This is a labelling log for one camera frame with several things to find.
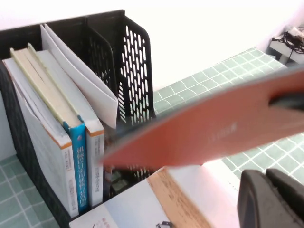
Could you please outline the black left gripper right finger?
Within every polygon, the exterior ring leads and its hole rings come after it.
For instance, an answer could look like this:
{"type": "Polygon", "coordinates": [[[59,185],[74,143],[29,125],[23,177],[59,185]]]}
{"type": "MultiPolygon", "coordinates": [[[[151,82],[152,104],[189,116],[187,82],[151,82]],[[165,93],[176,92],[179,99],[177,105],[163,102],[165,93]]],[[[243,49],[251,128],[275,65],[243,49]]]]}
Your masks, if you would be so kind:
{"type": "Polygon", "coordinates": [[[304,110],[304,94],[303,93],[287,93],[271,98],[269,107],[280,107],[284,109],[303,111],[304,110]]]}

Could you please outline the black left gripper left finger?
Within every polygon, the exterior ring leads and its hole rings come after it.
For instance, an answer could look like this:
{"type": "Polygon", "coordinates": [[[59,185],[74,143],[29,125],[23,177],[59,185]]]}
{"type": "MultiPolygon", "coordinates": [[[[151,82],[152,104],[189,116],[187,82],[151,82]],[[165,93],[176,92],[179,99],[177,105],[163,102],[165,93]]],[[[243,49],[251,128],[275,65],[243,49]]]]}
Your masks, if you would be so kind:
{"type": "Polygon", "coordinates": [[[244,170],[237,212],[242,228],[302,228],[304,186],[278,169],[244,170]]]}

